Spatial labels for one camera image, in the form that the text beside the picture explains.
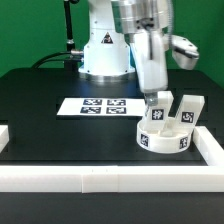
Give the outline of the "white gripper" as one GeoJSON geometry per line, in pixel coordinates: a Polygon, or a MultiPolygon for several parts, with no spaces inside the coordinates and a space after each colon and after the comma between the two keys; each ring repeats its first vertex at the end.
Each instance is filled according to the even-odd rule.
{"type": "Polygon", "coordinates": [[[142,30],[130,43],[141,92],[147,106],[158,104],[158,91],[167,88],[165,48],[160,32],[142,30]]]}

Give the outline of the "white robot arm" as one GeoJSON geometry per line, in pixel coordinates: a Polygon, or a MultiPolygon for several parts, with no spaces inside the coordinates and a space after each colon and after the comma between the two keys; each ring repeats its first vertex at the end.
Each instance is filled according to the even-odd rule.
{"type": "Polygon", "coordinates": [[[146,104],[167,88],[165,51],[173,22],[172,0],[88,0],[90,38],[79,73],[97,82],[135,73],[146,104]]]}

